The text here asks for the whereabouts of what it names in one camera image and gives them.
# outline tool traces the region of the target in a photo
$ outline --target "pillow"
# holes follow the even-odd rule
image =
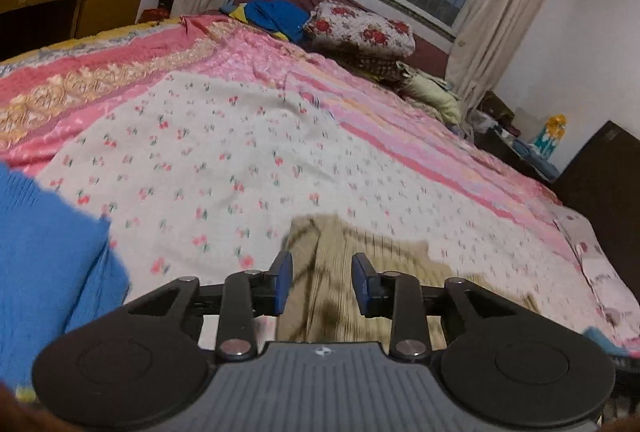
[[[304,29],[314,50],[357,52],[387,60],[402,59],[415,51],[409,25],[333,1],[320,2]]]
[[[417,108],[418,110],[422,110],[427,116],[437,119],[444,125],[445,121],[442,117],[442,114],[437,108],[427,103],[423,103],[422,101],[414,99],[410,96],[405,97],[404,100],[412,107]]]
[[[404,84],[398,91],[399,94],[436,108],[445,123],[460,125],[462,114],[458,98],[452,92],[443,89],[440,78],[435,78],[426,72],[402,63],[398,65],[404,69],[406,77]]]

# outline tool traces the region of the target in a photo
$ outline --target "floral bedsheet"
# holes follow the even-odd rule
[[[172,72],[66,144],[38,180],[111,218],[129,298],[182,275],[220,283],[265,269],[293,217],[337,213],[388,238],[426,240],[431,258],[454,270],[533,293],[544,315],[575,330],[610,334],[572,263],[296,91]],[[259,324],[273,337],[271,320]],[[207,325],[201,344],[214,334]]]

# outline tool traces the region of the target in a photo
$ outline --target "bedside table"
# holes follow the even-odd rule
[[[498,134],[495,129],[489,129],[485,134],[476,133],[474,143],[476,147],[494,155],[503,163],[520,172],[523,176],[535,179],[546,187],[549,187],[555,180],[546,177],[545,174],[529,163],[529,161],[521,157],[521,155],[511,147],[508,141],[500,137],[500,134]]]

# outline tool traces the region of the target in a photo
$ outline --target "dark headboard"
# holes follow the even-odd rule
[[[640,141],[607,121],[552,189],[591,221],[607,258],[640,300]]]

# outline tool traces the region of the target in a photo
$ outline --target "folded clothes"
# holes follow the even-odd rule
[[[390,320],[367,319],[358,310],[351,286],[351,257],[365,253],[377,271],[401,271],[429,286],[461,276],[539,312],[532,295],[501,293],[481,274],[460,274],[429,259],[426,242],[404,242],[356,228],[336,215],[296,217],[286,250],[295,257],[293,282],[276,339],[302,342],[380,342],[388,348]],[[446,347],[440,319],[427,317],[433,349]]]
[[[267,31],[280,32],[297,44],[309,13],[286,0],[252,0],[244,6],[246,19]]]
[[[460,125],[459,101],[450,91],[449,83],[405,63],[398,62],[398,67],[404,76],[397,91],[401,97],[442,123]]]
[[[95,220],[0,163],[0,380],[31,385],[55,338],[115,309],[129,287]]]
[[[229,15],[232,18],[235,18],[236,20],[242,22],[243,24],[248,25],[249,20],[246,19],[246,15],[244,14],[245,7],[246,7],[246,4],[240,4],[238,7],[234,6],[230,11],[228,11],[226,10],[226,6],[225,6],[225,9],[220,8],[220,11]],[[271,36],[273,36],[274,38],[279,38],[280,40],[289,42],[289,39],[280,31],[269,31],[269,32],[271,33]]]

